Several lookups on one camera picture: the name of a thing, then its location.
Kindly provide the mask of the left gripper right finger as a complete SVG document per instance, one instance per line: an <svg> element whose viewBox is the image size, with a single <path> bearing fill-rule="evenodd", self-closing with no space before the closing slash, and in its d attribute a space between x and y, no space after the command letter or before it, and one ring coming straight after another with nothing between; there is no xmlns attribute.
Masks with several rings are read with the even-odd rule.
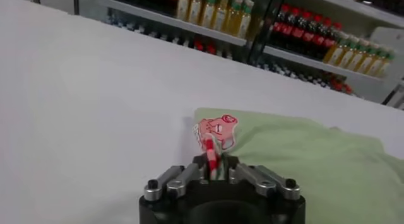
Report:
<svg viewBox="0 0 404 224"><path fill-rule="evenodd" d="M227 155L226 166L229 182L232 184L245 180L261 196L270 197L277 193L286 200L300 199L300 186L295 179L284 178L263 165L246 165L241 163L236 156Z"/></svg>

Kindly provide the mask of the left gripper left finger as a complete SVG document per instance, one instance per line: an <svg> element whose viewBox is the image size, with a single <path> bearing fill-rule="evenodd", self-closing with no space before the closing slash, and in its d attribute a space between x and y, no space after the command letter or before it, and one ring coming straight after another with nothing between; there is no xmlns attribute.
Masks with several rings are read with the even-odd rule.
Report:
<svg viewBox="0 0 404 224"><path fill-rule="evenodd" d="M143 191L147 201L158 201L164 194L173 194L175 198L186 194L187 185L207 177L208 160L206 155L198 155L188 166L174 165L156 179L150 179Z"/></svg>

